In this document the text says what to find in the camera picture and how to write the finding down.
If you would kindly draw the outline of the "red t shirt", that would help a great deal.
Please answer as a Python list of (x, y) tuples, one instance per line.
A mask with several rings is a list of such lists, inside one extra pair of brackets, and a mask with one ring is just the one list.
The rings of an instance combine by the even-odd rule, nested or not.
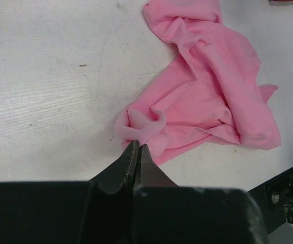
[(271, 5), (293, 5), (293, 0), (268, 0)]

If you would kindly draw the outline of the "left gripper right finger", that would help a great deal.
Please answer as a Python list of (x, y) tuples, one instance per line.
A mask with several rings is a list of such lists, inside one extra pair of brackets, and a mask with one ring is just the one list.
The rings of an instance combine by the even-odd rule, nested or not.
[(135, 187), (178, 187), (153, 161), (149, 147), (144, 144), (139, 148), (135, 170)]

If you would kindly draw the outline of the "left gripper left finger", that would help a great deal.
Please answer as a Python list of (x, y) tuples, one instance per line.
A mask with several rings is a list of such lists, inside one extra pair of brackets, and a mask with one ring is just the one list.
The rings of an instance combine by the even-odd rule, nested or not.
[(135, 181), (136, 165), (139, 158), (139, 142), (132, 141), (120, 157), (103, 171), (90, 179), (98, 189), (108, 195), (115, 195), (120, 190), (131, 191)]

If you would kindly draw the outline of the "pink t shirt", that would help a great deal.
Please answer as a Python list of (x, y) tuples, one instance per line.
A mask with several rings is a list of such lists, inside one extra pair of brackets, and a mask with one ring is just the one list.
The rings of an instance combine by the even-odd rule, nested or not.
[(267, 105), (277, 86), (257, 85), (257, 53), (223, 24), (218, 1), (149, 1), (143, 15), (178, 54), (118, 115), (114, 130), (122, 147), (146, 144), (154, 162), (163, 164), (206, 142), (280, 146)]

